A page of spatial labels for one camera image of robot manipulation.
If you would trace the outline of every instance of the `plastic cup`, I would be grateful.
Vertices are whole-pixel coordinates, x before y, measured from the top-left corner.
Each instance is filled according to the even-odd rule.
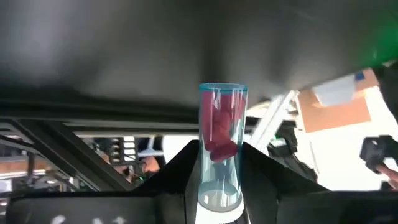
[[[201,184],[198,202],[229,212],[242,201],[239,165],[248,88],[232,83],[200,85]]]

